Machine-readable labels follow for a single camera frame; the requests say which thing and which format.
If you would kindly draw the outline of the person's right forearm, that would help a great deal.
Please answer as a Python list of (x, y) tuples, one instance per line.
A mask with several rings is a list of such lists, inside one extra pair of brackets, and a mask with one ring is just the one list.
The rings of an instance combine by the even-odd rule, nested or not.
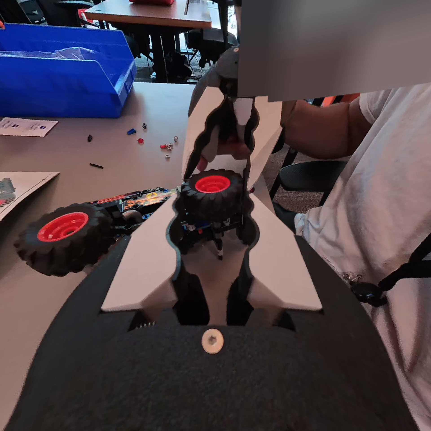
[(356, 98), (326, 107), (283, 101), (281, 126), (290, 148), (314, 159), (333, 160), (353, 155), (372, 125)]

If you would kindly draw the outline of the small loose lego pieces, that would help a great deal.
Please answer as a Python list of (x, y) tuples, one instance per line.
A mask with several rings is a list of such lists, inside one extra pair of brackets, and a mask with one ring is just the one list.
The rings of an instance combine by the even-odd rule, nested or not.
[(102, 128), (88, 134), (85, 161), (96, 169), (132, 170), (158, 166), (170, 159), (179, 137), (166, 128), (157, 126), (126, 130), (123, 126)]

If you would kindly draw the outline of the black chair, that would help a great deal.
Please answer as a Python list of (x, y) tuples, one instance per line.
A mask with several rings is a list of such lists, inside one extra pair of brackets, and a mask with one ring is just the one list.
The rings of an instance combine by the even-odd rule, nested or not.
[(347, 161), (308, 161), (282, 167), (269, 191), (273, 199), (282, 187), (286, 191), (322, 193), (319, 206), (322, 206)]

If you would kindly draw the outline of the white printed paper slip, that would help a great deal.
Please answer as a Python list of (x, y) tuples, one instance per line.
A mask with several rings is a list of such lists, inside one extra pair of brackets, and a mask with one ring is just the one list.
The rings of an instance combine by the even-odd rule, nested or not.
[(0, 121), (1, 136), (45, 137), (58, 121), (4, 117)]

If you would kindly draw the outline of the blue plastic bin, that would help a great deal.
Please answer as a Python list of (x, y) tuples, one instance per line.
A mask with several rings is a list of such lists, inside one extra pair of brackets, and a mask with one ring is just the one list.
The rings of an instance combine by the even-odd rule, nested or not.
[(136, 64), (119, 30), (6, 23), (1, 51), (46, 51), (80, 46), (105, 58), (1, 58), (2, 117), (118, 118), (133, 87)]

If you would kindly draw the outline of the black tyre red rim wheel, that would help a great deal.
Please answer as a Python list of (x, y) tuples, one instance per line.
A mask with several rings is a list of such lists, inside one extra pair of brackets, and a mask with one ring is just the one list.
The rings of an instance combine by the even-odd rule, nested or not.
[(210, 169), (191, 175), (181, 185), (186, 212), (206, 222), (223, 222), (238, 214), (248, 214), (252, 201), (244, 179), (233, 170)]
[(104, 208), (74, 203), (30, 223), (14, 247), (35, 271), (63, 277), (96, 264), (115, 241), (113, 220)]

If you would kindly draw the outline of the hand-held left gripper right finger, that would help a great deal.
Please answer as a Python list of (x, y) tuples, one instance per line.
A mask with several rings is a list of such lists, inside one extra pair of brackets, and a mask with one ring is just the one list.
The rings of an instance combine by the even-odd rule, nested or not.
[(251, 218), (259, 235), (249, 251), (252, 283), (248, 302), (268, 312), (320, 311), (322, 304), (294, 233), (258, 198), (250, 197), (254, 205)]

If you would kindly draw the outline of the lego monster truck model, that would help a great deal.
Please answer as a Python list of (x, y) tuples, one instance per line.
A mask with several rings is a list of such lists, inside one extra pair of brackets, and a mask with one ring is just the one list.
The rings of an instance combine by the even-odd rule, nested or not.
[[(92, 206), (104, 208), (111, 217), (114, 227), (114, 243), (125, 235), (131, 235), (153, 213), (161, 207), (170, 197), (177, 197), (177, 189), (164, 187), (151, 188), (142, 191), (134, 191), (115, 197), (90, 201)], [(241, 214), (236, 214), (221, 223), (221, 227), (215, 227), (215, 223), (209, 223), (199, 219), (191, 224), (192, 217), (185, 213), (181, 221), (182, 238), (179, 242), (181, 254), (186, 255), (198, 243), (213, 242), (220, 260), (223, 256), (222, 238), (228, 231), (235, 230), (237, 238), (244, 244), (246, 241), (246, 222)]]

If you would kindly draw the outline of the lego instruction booklet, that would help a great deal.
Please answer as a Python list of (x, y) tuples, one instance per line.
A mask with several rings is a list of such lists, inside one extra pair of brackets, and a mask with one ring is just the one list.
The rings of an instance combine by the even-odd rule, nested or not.
[(20, 202), (57, 175), (59, 172), (1, 172), (0, 220), (2, 221)]

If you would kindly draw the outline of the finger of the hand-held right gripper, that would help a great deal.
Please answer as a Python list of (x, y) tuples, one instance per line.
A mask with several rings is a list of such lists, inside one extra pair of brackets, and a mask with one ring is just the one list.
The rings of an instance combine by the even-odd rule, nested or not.
[(182, 179), (187, 180), (197, 167), (201, 155), (215, 159), (218, 132), (229, 110), (227, 97), (219, 88), (207, 87), (188, 118), (182, 157)]
[(281, 101), (269, 102), (267, 97), (256, 97), (254, 107), (258, 114), (258, 124), (252, 133), (254, 149), (250, 155), (250, 169), (246, 185), (248, 191), (259, 178), (282, 131)]

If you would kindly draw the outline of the brown wooden table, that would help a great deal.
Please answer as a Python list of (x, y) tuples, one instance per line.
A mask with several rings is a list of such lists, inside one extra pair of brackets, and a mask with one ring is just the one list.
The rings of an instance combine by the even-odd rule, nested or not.
[(210, 29), (212, 21), (207, 1), (173, 1), (169, 6), (138, 4), (126, 0), (103, 1), (85, 11), (87, 18), (105, 24), (132, 26), (151, 40), (156, 79), (168, 83), (165, 56), (180, 52), (179, 35), (192, 29)]

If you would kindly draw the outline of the clear plastic bag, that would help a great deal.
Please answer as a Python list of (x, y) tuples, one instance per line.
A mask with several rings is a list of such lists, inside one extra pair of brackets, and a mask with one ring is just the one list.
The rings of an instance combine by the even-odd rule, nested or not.
[(40, 59), (66, 59), (66, 60), (94, 60), (100, 61), (105, 56), (91, 49), (80, 46), (68, 47), (54, 52), (46, 51), (1, 51), (1, 58), (40, 58)]

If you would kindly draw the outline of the person's right hand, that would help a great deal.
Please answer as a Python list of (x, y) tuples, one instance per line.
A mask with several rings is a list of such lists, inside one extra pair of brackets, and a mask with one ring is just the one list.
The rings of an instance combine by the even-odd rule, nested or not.
[[(219, 141), (216, 156), (221, 155), (231, 155), (235, 160), (244, 160), (251, 155), (251, 152), (242, 141)], [(197, 164), (197, 170), (204, 171), (208, 163), (209, 161), (204, 156), (201, 156)]]

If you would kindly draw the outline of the black round clip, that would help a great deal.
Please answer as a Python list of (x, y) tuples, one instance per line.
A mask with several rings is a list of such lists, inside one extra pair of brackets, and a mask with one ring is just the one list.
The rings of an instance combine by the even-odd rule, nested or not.
[(352, 282), (350, 283), (350, 290), (363, 304), (369, 304), (374, 308), (379, 308), (387, 304), (387, 298), (384, 291), (367, 282)]

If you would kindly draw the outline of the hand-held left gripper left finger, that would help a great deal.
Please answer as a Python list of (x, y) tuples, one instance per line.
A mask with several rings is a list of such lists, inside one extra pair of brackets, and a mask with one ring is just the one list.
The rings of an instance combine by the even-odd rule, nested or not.
[(101, 306), (104, 312), (161, 312), (177, 302), (172, 278), (179, 249), (168, 236), (176, 218), (170, 197), (132, 235)]

